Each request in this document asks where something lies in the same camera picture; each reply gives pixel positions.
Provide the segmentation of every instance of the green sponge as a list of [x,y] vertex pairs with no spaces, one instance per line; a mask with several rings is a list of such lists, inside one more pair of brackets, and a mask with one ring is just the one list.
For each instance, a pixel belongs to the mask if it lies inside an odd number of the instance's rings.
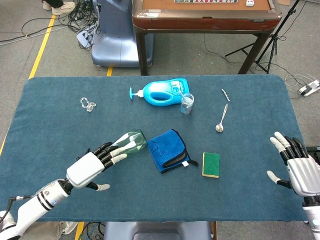
[[219,178],[220,155],[216,153],[204,152],[202,156],[202,176]]

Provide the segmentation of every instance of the blue soap bottle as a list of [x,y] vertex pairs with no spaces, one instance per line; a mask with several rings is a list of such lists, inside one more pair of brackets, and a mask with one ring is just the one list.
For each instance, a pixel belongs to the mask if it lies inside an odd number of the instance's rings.
[[154,106],[169,106],[172,104],[180,104],[181,94],[189,93],[187,79],[174,78],[164,81],[149,82],[142,90],[132,93],[130,87],[129,96],[132,100],[134,96],[144,98],[149,104]]

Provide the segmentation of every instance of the power strip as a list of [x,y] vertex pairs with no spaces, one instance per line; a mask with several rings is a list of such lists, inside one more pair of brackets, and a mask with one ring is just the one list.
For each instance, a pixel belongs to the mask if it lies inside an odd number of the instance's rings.
[[313,94],[314,92],[320,90],[320,82],[318,80],[310,82],[307,86],[308,88],[306,86],[303,86],[298,90],[298,92],[304,97],[307,97],[310,94]]
[[94,29],[95,25],[91,25],[77,34],[76,39],[84,48],[89,48],[91,46],[92,38],[95,34]]

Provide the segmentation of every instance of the table leg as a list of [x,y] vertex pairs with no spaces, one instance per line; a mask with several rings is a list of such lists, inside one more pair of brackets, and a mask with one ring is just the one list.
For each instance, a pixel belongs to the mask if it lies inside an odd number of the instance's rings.
[[217,222],[211,221],[210,222],[210,232],[213,235],[212,240],[218,240],[217,236]]
[[147,51],[146,51],[146,40],[145,40],[144,33],[136,33],[135,39],[136,39],[136,47],[138,50],[138,58],[139,58],[139,65],[140,65],[140,74],[141,76],[148,75],[148,69],[147,69]]
[[259,34],[259,36],[257,37],[254,45],[252,46],[248,56],[246,57],[246,59],[244,60],[238,74],[246,74],[251,65],[254,63],[256,57],[258,56],[258,54],[260,53],[261,49],[263,48],[263,46],[265,45],[266,41],[268,40],[270,34],[269,33],[262,33]]

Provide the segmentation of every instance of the towel label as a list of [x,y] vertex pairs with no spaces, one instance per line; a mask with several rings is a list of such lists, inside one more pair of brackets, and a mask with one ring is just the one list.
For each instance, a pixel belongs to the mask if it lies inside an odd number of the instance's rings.
[[189,166],[189,163],[188,163],[187,161],[183,161],[183,162],[182,162],[182,165],[183,165],[184,167],[187,167],[187,166]]

